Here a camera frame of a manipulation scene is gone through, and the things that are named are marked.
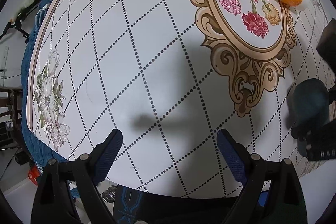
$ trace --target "chair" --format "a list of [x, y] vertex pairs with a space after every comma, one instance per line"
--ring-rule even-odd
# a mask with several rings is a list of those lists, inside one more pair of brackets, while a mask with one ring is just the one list
[[[1, 113], [0, 117], [9, 115], [13, 122], [13, 130], [11, 131], [11, 138], [18, 143], [24, 152], [32, 159], [31, 154], [29, 153], [28, 147], [25, 143], [25, 140], [21, 131], [21, 119], [18, 117], [18, 113], [22, 117], [22, 109], [18, 109], [17, 103], [18, 97], [22, 98], [22, 89], [21, 88], [6, 88], [0, 87], [0, 92], [7, 93], [7, 97], [0, 97], [0, 107], [7, 107], [8, 111]], [[0, 142], [0, 146], [6, 145], [9, 143]]]

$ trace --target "carnation print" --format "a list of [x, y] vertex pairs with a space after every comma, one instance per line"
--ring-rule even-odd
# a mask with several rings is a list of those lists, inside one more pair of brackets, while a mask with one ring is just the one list
[[258, 14], [249, 12], [248, 15], [243, 14], [242, 16], [244, 25], [247, 30], [258, 37], [264, 39], [265, 35], [269, 32], [267, 23], [265, 19]]
[[240, 14], [242, 9], [238, 0], [219, 0], [219, 3], [229, 13], [233, 13], [235, 16]]
[[275, 8], [271, 3], [268, 3], [268, 7], [263, 5], [263, 12], [265, 13], [265, 18], [270, 22], [272, 26], [279, 25], [280, 15], [277, 8]]

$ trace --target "clothes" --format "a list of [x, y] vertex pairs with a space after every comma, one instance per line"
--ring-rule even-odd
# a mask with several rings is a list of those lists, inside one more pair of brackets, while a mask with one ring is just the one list
[[35, 26], [33, 27], [32, 31], [29, 35], [29, 41], [33, 40], [34, 44], [35, 44], [37, 34], [38, 34], [38, 32], [40, 30], [40, 27], [42, 25], [43, 19], [45, 18], [46, 14], [48, 12], [49, 5], [51, 4], [52, 1], [53, 0], [41, 0], [39, 5], [38, 5], [39, 11], [37, 12], [37, 14], [35, 16]]

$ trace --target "screw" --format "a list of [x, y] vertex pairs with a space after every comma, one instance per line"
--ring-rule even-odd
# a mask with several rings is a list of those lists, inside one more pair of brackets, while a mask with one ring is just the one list
[[292, 161], [289, 158], [284, 159], [285, 164], [291, 165]]
[[89, 154], [81, 154], [80, 156], [79, 156], [79, 158], [81, 159], [81, 160], [87, 160], [88, 158], [89, 158]]
[[53, 165], [53, 164], [55, 164], [55, 163], [56, 163], [56, 159], [54, 159], [54, 158], [48, 160], [48, 164], [49, 164], [49, 165]]
[[260, 156], [259, 156], [258, 154], [256, 154], [256, 153], [252, 154], [252, 155], [251, 155], [251, 158], [252, 158], [253, 160], [260, 160]]

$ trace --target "table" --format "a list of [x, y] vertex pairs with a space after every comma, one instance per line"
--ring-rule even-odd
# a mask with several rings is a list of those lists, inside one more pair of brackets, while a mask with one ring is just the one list
[[289, 157], [300, 177], [322, 162], [297, 152], [290, 96], [312, 77], [332, 87], [316, 52], [327, 23], [319, 0], [302, 12], [277, 0], [54, 0], [31, 60], [28, 126], [68, 160], [120, 129], [108, 179], [150, 193], [238, 195], [221, 128], [264, 159]]

